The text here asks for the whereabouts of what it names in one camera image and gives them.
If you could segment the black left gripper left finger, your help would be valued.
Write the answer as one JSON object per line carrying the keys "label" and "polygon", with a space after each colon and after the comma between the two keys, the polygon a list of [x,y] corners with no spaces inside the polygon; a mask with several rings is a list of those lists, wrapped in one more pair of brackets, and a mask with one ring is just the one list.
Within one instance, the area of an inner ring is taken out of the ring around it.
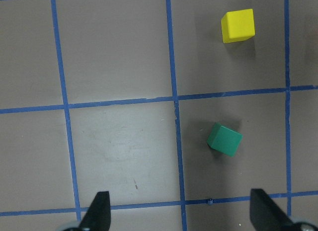
{"label": "black left gripper left finger", "polygon": [[79,231],[108,231],[111,226],[110,194],[97,192],[84,218],[78,226]]}

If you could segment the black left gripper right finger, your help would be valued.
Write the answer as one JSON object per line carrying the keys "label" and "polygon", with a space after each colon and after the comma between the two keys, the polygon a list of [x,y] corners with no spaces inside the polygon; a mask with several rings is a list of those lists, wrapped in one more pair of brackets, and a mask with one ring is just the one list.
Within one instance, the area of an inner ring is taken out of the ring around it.
{"label": "black left gripper right finger", "polygon": [[256,231],[286,231],[294,222],[263,189],[251,189],[249,218]]}

